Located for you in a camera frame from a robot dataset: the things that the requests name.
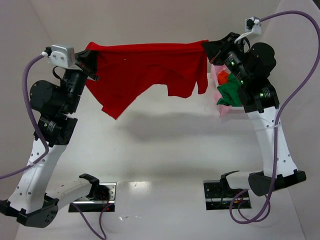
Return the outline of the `red t-shirt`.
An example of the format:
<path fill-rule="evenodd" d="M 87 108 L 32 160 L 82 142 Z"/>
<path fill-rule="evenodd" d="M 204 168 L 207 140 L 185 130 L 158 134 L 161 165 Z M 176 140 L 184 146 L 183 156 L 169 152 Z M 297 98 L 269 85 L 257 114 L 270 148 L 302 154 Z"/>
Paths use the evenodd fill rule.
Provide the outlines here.
<path fill-rule="evenodd" d="M 207 91 L 207 55 L 203 41 L 192 43 L 143 43 L 103 46 L 90 42 L 97 52 L 98 81 L 87 88 L 102 111 L 117 119 L 153 85 L 165 85 L 170 97 L 188 98 L 194 89 Z"/>

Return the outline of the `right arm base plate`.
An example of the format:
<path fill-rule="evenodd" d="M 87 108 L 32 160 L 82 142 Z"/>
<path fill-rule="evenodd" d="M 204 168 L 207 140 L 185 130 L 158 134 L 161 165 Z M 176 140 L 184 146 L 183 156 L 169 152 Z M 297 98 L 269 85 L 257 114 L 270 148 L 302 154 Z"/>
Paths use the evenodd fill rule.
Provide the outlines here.
<path fill-rule="evenodd" d="M 204 181 L 204 197 L 207 211 L 228 210 L 233 198 L 242 191 L 242 189 L 222 190 L 219 180 Z M 251 209 L 249 193 L 241 194 L 233 203 L 233 209 Z"/>

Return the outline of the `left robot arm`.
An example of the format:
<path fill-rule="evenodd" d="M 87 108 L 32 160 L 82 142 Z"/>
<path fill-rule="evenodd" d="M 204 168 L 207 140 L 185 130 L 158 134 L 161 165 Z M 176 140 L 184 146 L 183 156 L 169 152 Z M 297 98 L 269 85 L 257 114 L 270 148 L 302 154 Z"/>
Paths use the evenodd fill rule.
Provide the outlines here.
<path fill-rule="evenodd" d="M 94 50 L 76 53 L 71 47 L 53 45 L 32 59 L 23 71 L 23 98 L 34 128 L 32 151 L 27 165 L 19 171 L 21 179 L 15 191 L 0 203 L 1 213 L 21 225 L 45 228 L 66 205 L 81 197 L 94 199 L 99 195 L 99 179 L 87 173 L 58 189 L 47 189 L 78 121 L 71 114 L 79 105 L 87 80 L 98 80 L 97 57 Z M 60 84 L 39 80 L 28 87 L 31 67 L 44 58 L 65 70 Z"/>

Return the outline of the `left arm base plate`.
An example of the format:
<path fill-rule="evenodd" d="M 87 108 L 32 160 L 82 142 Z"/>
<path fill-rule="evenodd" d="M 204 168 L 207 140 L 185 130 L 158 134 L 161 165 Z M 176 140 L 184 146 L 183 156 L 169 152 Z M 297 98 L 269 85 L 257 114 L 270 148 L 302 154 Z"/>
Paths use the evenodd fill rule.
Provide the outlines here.
<path fill-rule="evenodd" d="M 105 212 L 114 212 L 116 206 L 116 182 L 101 182 L 102 192 L 98 193 L 93 199 L 80 197 L 73 201 L 72 204 L 77 206 L 83 213 L 99 213 L 105 207 Z"/>

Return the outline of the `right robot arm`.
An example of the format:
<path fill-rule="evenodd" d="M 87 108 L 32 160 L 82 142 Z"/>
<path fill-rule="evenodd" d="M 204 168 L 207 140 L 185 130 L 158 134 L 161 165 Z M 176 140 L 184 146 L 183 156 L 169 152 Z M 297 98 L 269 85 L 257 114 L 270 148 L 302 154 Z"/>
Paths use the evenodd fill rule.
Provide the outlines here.
<path fill-rule="evenodd" d="M 259 172 L 231 171 L 221 175 L 220 184 L 226 191 L 251 190 L 256 196 L 266 195 L 306 181 L 306 173 L 298 170 L 277 118 L 280 103 L 268 77 L 276 66 L 274 49 L 263 42 L 244 50 L 245 39 L 237 40 L 229 33 L 217 41 L 202 44 L 208 60 L 214 66 L 226 66 L 240 86 L 239 99 L 253 124 L 262 153 L 263 170 Z"/>

